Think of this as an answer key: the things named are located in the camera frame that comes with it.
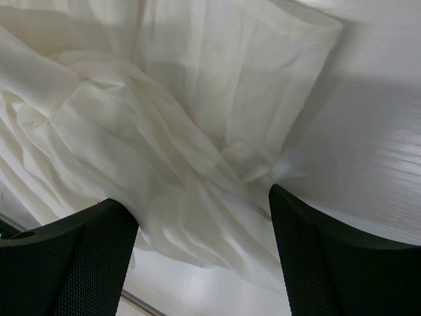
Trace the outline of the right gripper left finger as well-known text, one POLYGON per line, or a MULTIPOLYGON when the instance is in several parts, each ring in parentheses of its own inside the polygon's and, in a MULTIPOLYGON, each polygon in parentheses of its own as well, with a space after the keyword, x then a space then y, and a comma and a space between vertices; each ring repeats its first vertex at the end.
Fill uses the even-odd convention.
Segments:
POLYGON ((115 315, 138 223, 106 199, 1 241, 2 315, 115 315))

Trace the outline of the white skirt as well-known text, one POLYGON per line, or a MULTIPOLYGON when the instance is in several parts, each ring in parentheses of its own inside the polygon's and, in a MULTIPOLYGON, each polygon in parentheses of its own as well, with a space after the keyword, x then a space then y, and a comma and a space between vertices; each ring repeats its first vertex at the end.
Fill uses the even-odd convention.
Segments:
POLYGON ((342 28, 293 1, 2 1, 1 181, 41 224, 114 199, 137 248, 278 292, 267 196, 342 28))

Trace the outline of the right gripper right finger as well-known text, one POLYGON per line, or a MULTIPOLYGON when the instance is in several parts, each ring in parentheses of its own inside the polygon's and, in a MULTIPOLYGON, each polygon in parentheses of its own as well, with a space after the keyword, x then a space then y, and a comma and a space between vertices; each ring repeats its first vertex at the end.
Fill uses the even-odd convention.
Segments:
POLYGON ((420 247, 353 228, 275 184, 270 212, 292 315, 419 315, 420 247))

